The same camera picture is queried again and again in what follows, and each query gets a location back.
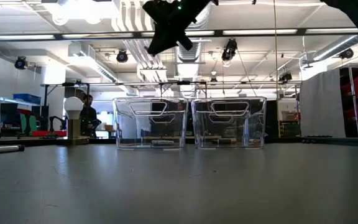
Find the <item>ceiling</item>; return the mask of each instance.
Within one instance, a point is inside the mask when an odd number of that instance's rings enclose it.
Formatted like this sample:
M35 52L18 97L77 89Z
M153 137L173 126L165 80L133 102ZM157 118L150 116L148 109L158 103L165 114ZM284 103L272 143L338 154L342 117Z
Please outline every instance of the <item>ceiling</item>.
M114 32L110 19L103 19L99 24L91 25L85 20L70 20L64 26L56 26L52 22L52 16L45 12L45 8L38 4L40 1L27 1L29 6L3 6L0 7L0 34L26 34L26 33L51 33L51 32ZM272 0L258 0L256 5L250 4L251 0L221 0L220 6L211 6L211 12L207 29L274 29L275 13L271 5ZM354 27L352 21L340 10L325 5L304 6L304 3L321 4L319 0L277 0L276 10L277 28L302 28L302 27ZM238 54L233 58L230 67L223 67L220 59L222 48L227 38L211 38L210 42L203 44L201 63L198 70L198 80L209 80L212 71L217 74L218 81L246 80L246 72L253 80L266 80L273 74L277 67L282 66L298 54L307 51L314 52L322 49L330 43L338 40L340 35L315 35L305 37L305 46L302 37L238 37ZM92 82L106 82L94 70L86 65L80 65L71 61L68 56L68 41L53 42L10 42L1 43L0 48L10 50L44 49L67 62L70 68L67 76L82 78ZM98 54L98 60L110 70L114 71L123 82L139 82L136 75L138 63L129 53L126 63L118 63L116 54L119 49L125 49L121 40L97 40L84 41L83 45L90 44ZM358 45L352 47L355 56L352 63L358 62ZM175 51L167 50L160 54L163 65L167 68L168 78L177 78ZM330 67L335 67L339 59L330 59ZM298 78L300 68L295 66L288 68L293 78ZM103 88L103 91L116 90Z

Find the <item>transparent storage container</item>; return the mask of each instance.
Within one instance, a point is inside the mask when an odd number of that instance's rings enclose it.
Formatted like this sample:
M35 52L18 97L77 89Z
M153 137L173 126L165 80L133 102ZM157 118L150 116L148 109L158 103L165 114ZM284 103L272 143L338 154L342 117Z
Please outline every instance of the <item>transparent storage container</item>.
M120 149L184 147L188 100L117 98L114 129Z
M197 99L191 106L198 148L264 145L266 98Z

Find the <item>man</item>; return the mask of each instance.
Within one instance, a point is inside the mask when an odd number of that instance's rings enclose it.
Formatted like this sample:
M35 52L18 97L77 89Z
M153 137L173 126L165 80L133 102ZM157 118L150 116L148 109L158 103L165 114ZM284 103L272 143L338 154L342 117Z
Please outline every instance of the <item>man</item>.
M83 103L84 108L81 111L81 133L85 135L91 134L93 128L93 122L97 120L96 110L91 107L93 97L91 95L84 95Z

